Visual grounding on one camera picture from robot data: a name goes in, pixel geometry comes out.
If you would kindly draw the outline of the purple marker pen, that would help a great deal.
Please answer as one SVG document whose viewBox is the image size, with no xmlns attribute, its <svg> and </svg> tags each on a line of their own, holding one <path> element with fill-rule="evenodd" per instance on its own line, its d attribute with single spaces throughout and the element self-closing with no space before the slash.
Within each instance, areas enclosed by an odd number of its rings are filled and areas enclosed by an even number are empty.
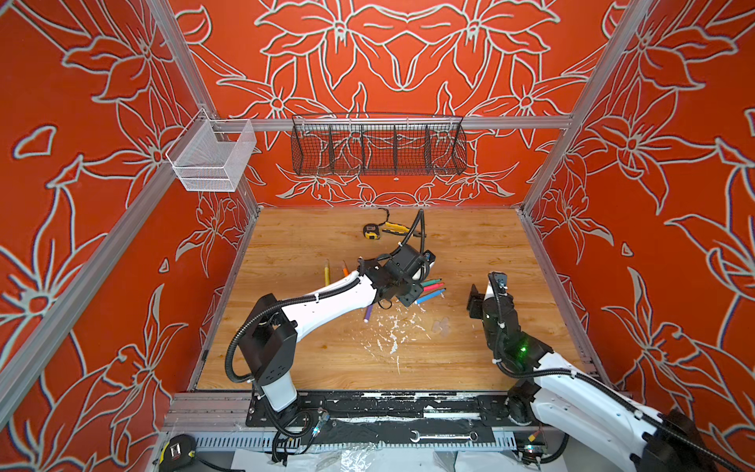
<svg viewBox="0 0 755 472">
<path fill-rule="evenodd" d="M 363 318 L 363 322 L 364 323 L 368 323 L 371 320 L 371 316 L 373 314 L 373 310 L 374 310 L 374 306 L 373 305 L 370 305 L 370 306 L 368 306 L 366 308 L 365 315 L 364 315 L 364 318 Z"/>
</svg>

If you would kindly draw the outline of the blue marker pen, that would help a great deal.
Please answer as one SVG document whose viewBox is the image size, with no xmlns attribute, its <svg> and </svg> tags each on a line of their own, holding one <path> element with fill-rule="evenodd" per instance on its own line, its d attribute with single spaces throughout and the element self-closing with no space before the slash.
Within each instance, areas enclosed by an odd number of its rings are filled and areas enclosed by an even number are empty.
<svg viewBox="0 0 755 472">
<path fill-rule="evenodd" d="M 418 298 L 416 300 L 415 304 L 417 304 L 417 305 L 424 304 L 424 303 L 426 303 L 426 302 L 428 302 L 428 301 L 430 301 L 430 300 L 432 300 L 432 299 L 434 299 L 436 297 L 440 297 L 440 296 L 444 295 L 445 292 L 446 292 L 445 289 L 439 289 L 439 290 L 430 292 L 430 293 L 428 293 L 426 295 L 423 295 L 422 297 Z"/>
</svg>

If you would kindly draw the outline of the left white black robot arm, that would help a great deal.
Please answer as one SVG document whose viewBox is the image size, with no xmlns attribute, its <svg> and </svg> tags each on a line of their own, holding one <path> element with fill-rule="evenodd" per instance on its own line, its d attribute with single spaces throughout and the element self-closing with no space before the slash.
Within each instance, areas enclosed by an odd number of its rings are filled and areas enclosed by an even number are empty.
<svg viewBox="0 0 755 472">
<path fill-rule="evenodd" d="M 405 307 L 424 293 L 435 254 L 426 248 L 426 218 L 418 210 L 397 247 L 373 259 L 359 259 L 355 271 L 300 297 L 268 294 L 255 304 L 226 349 L 224 372 L 234 384 L 252 384 L 279 413 L 298 399 L 290 370 L 298 343 L 343 315 L 381 302 Z"/>
</svg>

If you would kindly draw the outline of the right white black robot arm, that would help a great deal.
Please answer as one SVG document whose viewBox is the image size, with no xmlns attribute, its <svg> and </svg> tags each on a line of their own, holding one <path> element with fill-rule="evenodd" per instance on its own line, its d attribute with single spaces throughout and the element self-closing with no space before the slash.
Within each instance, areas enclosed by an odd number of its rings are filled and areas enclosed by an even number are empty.
<svg viewBox="0 0 755 472">
<path fill-rule="evenodd" d="M 552 426 L 622 471 L 737 470 L 683 412 L 641 404 L 523 332 L 504 273 L 490 273 L 484 291 L 471 288 L 467 311 L 481 321 L 495 367 L 516 381 L 506 394 L 512 422 Z"/>
</svg>

